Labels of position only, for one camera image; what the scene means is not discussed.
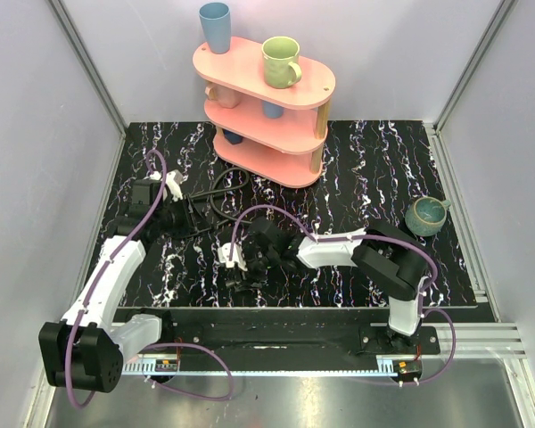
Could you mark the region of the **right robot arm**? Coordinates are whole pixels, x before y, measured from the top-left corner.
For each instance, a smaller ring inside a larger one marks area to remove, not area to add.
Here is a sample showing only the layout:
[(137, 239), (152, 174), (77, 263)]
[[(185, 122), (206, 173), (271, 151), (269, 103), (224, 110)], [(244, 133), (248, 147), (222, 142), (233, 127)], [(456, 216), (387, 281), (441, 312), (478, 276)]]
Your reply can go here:
[(225, 243), (218, 261), (234, 274), (234, 285), (252, 286), (273, 266), (287, 270), (322, 267), (357, 268), (388, 297), (387, 342), (392, 350), (407, 353), (419, 342), (421, 295), (426, 271), (437, 275), (433, 259), (403, 230), (375, 221), (353, 232), (318, 235), (291, 233), (273, 222), (251, 222), (248, 239)]

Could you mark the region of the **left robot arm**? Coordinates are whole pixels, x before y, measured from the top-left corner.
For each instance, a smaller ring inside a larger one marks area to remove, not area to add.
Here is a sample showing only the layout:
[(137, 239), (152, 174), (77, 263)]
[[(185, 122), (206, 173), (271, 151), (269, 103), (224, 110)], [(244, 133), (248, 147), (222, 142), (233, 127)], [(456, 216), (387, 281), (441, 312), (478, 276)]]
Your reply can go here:
[(133, 184), (131, 200), (117, 216), (95, 269), (61, 321), (38, 334), (45, 376), (54, 387), (110, 392), (123, 366), (146, 348), (168, 351), (175, 332), (158, 316), (136, 315), (112, 326), (119, 301), (150, 247), (162, 236), (183, 239), (197, 232), (197, 215), (180, 188), (178, 171), (152, 173)]

